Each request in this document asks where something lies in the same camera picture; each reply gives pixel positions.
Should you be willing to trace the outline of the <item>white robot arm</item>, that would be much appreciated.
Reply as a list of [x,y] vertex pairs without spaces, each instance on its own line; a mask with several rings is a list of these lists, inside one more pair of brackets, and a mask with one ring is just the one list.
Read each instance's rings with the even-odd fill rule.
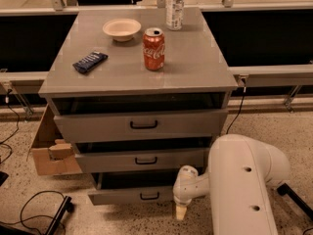
[[214,235],[278,235],[267,188],[290,179],[290,162],[280,149],[238,134],[212,144],[204,174],[180,168],[173,186],[176,218],[194,198],[209,195]]

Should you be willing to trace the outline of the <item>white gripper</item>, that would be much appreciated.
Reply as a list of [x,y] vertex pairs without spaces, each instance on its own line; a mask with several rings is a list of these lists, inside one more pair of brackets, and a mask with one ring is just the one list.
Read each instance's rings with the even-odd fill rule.
[[208,172],[199,174],[190,166],[184,165],[179,169],[173,186],[173,200],[176,206],[176,219],[182,221],[187,212],[187,206],[194,198],[209,193]]

